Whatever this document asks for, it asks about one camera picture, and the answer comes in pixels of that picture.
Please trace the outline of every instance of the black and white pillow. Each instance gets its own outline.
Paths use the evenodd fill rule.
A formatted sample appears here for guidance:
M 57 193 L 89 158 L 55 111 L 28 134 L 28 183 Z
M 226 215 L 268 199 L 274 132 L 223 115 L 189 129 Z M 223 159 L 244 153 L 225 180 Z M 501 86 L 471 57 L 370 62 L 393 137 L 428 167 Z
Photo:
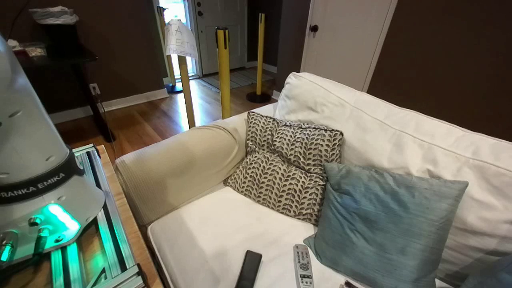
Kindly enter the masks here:
M 343 142 L 340 129 L 249 111 L 247 156 L 228 185 L 282 214 L 319 223 L 324 164 L 341 161 Z

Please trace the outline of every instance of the door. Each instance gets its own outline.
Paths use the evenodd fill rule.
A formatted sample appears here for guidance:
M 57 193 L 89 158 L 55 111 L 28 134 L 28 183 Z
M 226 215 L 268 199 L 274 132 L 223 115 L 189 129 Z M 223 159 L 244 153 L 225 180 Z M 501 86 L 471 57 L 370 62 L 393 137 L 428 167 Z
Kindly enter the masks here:
M 218 71 L 217 28 L 229 28 L 231 68 L 245 65 L 247 0 L 194 0 L 202 73 Z
M 397 0 L 313 0 L 303 70 L 367 91 Z

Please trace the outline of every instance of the light blue pillow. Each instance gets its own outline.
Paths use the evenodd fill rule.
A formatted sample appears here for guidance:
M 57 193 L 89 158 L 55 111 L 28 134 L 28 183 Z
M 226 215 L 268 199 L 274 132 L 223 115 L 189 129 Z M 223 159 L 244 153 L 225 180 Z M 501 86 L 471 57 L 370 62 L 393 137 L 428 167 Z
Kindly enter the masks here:
M 468 182 L 341 163 L 325 167 L 319 230 L 305 239 L 319 260 L 370 286 L 436 286 Z
M 463 288 L 511 288 L 512 286 L 512 255 L 503 257 L 482 270 L 473 273 Z

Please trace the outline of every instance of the white couch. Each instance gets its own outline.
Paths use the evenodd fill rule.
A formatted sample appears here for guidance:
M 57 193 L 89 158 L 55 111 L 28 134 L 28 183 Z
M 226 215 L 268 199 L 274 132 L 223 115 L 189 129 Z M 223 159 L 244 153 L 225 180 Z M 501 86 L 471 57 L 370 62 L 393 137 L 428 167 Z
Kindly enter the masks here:
M 439 276 L 461 279 L 512 252 L 511 142 L 311 73 L 292 73 L 281 100 L 258 111 L 341 129 L 346 163 L 469 180 Z M 257 286 L 297 286 L 292 246 L 316 227 L 223 183 L 245 155 L 245 124 L 245 115 L 237 115 L 117 159 L 132 207 L 173 286 L 234 286 L 247 249 L 263 252 Z M 338 288 L 346 279 L 311 255 L 316 286 Z

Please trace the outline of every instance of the couch cushion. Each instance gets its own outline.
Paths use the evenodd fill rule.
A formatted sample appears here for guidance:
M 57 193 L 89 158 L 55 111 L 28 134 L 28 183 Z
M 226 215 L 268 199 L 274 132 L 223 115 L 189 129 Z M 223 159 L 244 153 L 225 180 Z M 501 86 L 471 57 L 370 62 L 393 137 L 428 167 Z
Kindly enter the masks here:
M 338 129 L 250 111 L 247 158 L 228 185 L 279 212 L 317 223 L 324 163 L 340 161 L 341 147 Z
M 345 163 L 469 180 L 441 263 L 447 279 L 461 283 L 473 270 L 512 252 L 511 142 L 311 73 L 289 76 L 276 116 L 345 131 Z
M 434 286 L 468 182 L 327 164 L 329 183 L 308 246 L 369 286 Z
M 236 286 L 247 249 L 263 254 L 257 288 L 295 288 L 292 247 L 314 231 L 313 223 L 258 204 L 229 187 L 164 215 L 148 230 L 167 281 L 177 288 Z M 340 286 L 348 279 L 309 254 L 316 286 Z

